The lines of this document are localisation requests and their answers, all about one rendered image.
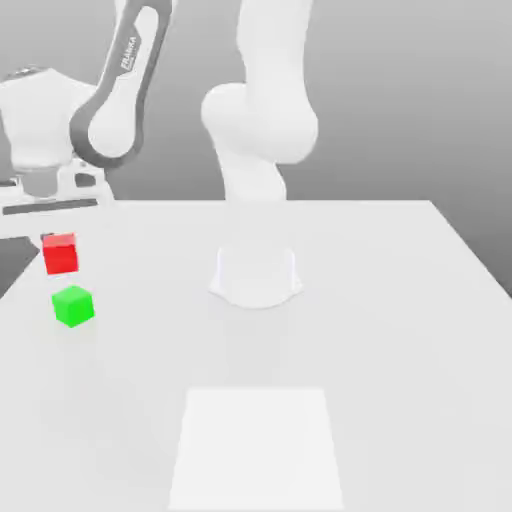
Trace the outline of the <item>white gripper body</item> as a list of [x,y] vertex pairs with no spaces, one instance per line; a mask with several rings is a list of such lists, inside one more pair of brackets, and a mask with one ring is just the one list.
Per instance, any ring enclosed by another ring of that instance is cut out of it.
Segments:
[[41,234],[66,231],[83,221],[95,220],[115,204],[115,199],[109,196],[0,203],[0,238],[38,239]]

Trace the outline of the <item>small green cube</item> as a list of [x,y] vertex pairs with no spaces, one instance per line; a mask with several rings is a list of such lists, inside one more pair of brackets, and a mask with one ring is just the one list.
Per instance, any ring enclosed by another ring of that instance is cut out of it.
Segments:
[[54,293],[51,301],[56,319],[68,327],[76,327],[95,316],[92,294],[79,286]]

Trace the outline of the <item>small red cube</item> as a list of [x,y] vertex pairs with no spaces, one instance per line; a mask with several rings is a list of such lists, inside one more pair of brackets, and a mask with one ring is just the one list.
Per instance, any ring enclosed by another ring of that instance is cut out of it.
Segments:
[[42,251],[49,275],[72,273],[79,269],[74,233],[44,235]]

